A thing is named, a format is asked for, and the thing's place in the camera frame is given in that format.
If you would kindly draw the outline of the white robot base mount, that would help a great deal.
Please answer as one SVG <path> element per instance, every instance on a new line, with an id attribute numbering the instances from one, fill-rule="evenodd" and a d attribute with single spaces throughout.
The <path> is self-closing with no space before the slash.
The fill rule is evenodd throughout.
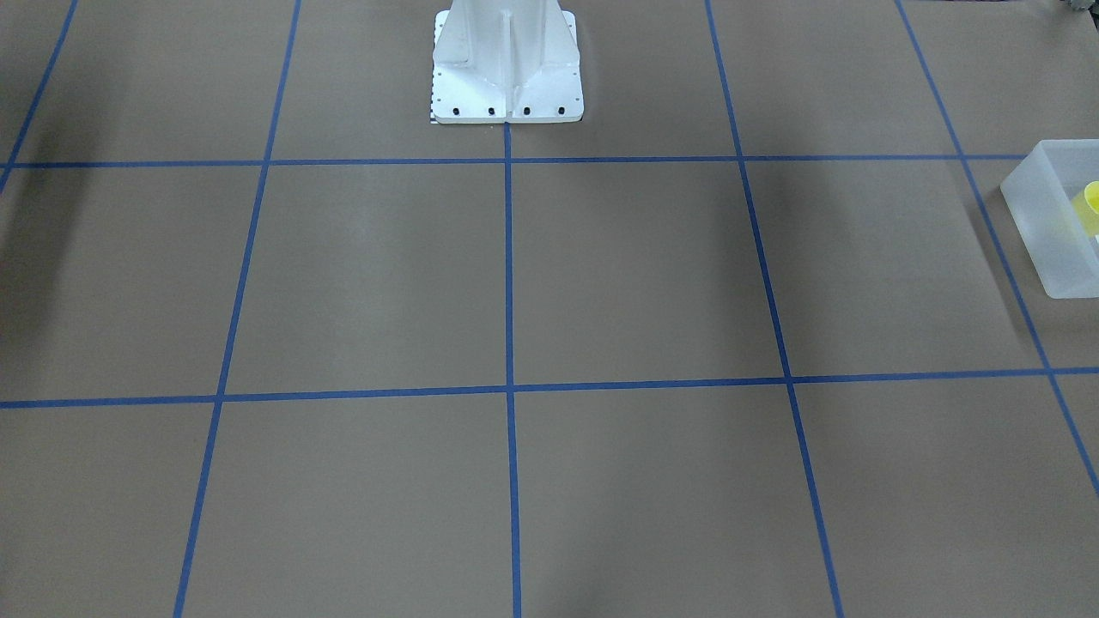
<path id="1" fill-rule="evenodd" d="M 557 1 L 454 1 L 433 35 L 432 122 L 582 120 L 577 21 Z"/>

